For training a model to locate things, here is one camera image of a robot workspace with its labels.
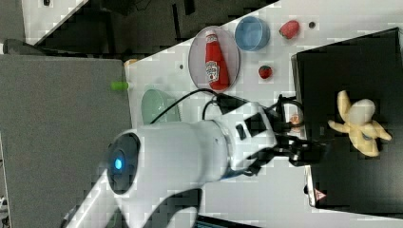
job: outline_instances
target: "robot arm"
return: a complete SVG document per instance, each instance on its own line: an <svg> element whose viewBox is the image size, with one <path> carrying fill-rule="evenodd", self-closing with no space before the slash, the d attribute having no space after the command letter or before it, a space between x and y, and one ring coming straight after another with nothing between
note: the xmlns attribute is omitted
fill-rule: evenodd
<svg viewBox="0 0 403 228"><path fill-rule="evenodd" d="M150 218L166 199L244 174L277 145L266 111L249 102L215 120L128 130L108 148L106 171L67 227L103 228L119 208L130 228L163 228Z"/></svg>

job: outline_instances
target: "light green bowl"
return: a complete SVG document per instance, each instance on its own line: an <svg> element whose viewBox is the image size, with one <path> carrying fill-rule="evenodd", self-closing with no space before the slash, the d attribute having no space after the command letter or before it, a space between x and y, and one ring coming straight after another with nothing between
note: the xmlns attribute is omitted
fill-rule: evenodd
<svg viewBox="0 0 403 228"><path fill-rule="evenodd" d="M148 89L143 95L142 99L142 116L143 123L150 124L160 113L166 110L170 105L176 102L175 98L169 96L159 89ZM167 113L165 113L157 121L157 123L164 122L179 122L181 120L178 106L175 105Z"/></svg>

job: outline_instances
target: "white table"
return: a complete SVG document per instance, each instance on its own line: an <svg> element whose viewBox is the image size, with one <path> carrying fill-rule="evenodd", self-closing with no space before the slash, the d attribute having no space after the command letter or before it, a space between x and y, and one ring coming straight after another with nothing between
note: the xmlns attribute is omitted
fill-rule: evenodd
<svg viewBox="0 0 403 228"><path fill-rule="evenodd" d="M295 93L291 56L297 52L383 29L403 29L401 0L281 0L248 15L265 21L272 37L264 49L241 52L239 79L226 93L262 105L271 105L280 93ZM222 28L234 33L240 19ZM301 32L297 39L287 41L278 34L278 30L291 19L300 22ZM308 28L311 21L317 23L314 29ZM192 40L189 40L141 61L125 63L127 80L134 85L129 90L134 128L143 124L140 104L149 87L155 86L176 98L196 89L187 68L191 43ZM262 65L274 69L272 79L263 81L259 77L258 69ZM200 120L202 108L209 99L208 95L199 94L185 100L180 105L182 120ZM209 114L214 116L218 112L213 110ZM304 185L303 167L295 168L287 160L275 159L257 177L240 176L206 184L201 215L259 227L403 227L403 220L311 208L302 192Z"/></svg>
<svg viewBox="0 0 403 228"><path fill-rule="evenodd" d="M26 43L35 45L61 26L88 0L22 0Z"/></svg>

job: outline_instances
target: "green object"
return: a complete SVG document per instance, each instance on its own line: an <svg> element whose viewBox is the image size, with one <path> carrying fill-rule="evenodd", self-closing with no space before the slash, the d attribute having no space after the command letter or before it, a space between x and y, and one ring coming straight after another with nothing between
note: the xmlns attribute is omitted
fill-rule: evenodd
<svg viewBox="0 0 403 228"><path fill-rule="evenodd" d="M112 90L126 90L128 89L128 83L127 82L112 82L110 84L110 87Z"/></svg>
<svg viewBox="0 0 403 228"><path fill-rule="evenodd" d="M143 123L150 124L160 113L174 104L176 99L159 89L148 89L142 99ZM166 112L157 123L179 122L181 120L178 106L174 106Z"/></svg>

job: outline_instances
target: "blue bowl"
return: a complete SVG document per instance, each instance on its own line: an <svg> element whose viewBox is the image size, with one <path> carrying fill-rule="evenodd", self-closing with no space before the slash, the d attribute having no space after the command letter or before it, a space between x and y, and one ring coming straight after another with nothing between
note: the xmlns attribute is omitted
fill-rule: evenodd
<svg viewBox="0 0 403 228"><path fill-rule="evenodd" d="M270 30L257 17L243 18L235 29L235 41L242 50L259 50L267 45L269 39Z"/></svg>

